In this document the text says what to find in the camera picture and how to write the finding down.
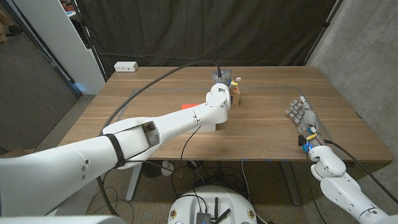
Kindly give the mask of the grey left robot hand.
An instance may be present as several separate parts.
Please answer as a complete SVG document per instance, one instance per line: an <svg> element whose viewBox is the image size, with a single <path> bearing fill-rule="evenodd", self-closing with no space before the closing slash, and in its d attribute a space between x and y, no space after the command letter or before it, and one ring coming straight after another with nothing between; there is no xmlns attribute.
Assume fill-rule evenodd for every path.
<svg viewBox="0 0 398 224"><path fill-rule="evenodd" d="M218 71L212 73L211 78L214 84L225 84L230 90L235 90L238 87L241 77L232 78L230 69L222 69L220 73L221 75L218 74Z"/></svg>

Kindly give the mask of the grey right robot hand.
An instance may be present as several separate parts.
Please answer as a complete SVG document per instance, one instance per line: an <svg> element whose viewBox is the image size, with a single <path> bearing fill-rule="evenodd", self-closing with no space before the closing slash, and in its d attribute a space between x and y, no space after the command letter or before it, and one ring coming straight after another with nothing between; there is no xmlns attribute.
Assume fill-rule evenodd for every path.
<svg viewBox="0 0 398 224"><path fill-rule="evenodd" d="M285 112L297 125L298 145L302 147L304 152L309 152L316 146L324 145L315 111L304 96L300 96L298 101L291 102L289 109Z"/></svg>

